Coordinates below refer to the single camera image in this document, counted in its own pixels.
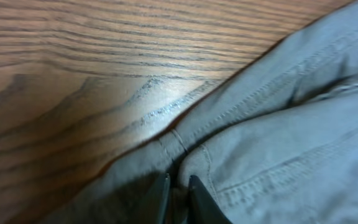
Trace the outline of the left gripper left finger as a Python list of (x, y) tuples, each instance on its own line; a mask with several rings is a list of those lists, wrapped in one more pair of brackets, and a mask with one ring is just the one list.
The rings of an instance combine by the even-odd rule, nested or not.
[(163, 224), (170, 194), (170, 176), (160, 174), (132, 214), (133, 224)]

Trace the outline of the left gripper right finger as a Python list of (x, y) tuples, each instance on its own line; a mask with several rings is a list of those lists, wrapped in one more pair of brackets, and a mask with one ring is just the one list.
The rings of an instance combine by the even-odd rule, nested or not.
[(189, 181), (188, 223), (231, 224), (212, 198), (200, 178), (192, 175)]

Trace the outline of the grey cotton shorts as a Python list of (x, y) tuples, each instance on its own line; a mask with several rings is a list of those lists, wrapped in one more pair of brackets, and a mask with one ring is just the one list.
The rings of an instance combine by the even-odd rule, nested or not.
[(164, 223), (200, 178), (231, 223), (358, 223), (358, 1), (295, 32), (45, 223), (132, 223), (160, 174)]

